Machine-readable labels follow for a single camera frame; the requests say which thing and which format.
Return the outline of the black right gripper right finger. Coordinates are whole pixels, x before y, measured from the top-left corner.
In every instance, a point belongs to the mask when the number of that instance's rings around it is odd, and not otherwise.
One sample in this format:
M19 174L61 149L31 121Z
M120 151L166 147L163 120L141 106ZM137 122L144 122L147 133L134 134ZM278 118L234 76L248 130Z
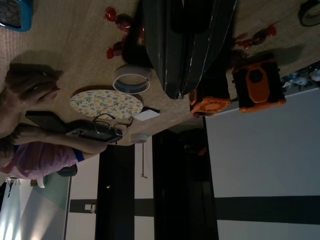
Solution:
M195 90L232 34L236 0L188 0L183 34L180 96Z

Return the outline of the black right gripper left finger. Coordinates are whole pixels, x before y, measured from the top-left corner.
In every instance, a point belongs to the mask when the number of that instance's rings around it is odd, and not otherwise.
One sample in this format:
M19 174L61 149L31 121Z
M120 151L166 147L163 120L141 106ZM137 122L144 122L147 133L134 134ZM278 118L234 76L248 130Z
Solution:
M188 74L193 63L189 0L145 0L144 36L148 57L170 99L182 99L193 87Z

